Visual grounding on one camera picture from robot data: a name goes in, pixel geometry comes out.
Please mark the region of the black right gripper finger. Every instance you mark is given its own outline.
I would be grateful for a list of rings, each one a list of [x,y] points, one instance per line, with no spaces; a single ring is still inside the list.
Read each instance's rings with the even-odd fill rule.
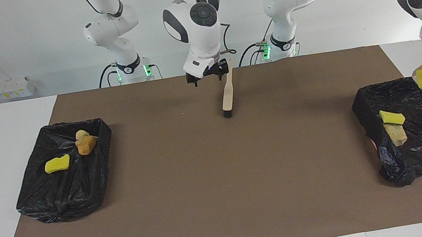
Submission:
[[[189,85],[194,85],[195,88],[198,87],[198,82],[199,82],[199,77],[196,77],[194,75],[191,75],[189,73],[185,74],[186,75],[186,81]]]
[[[218,63],[216,64],[215,70],[216,70],[216,75],[218,76],[218,80],[222,80],[222,77],[229,73],[227,59],[219,60]]]

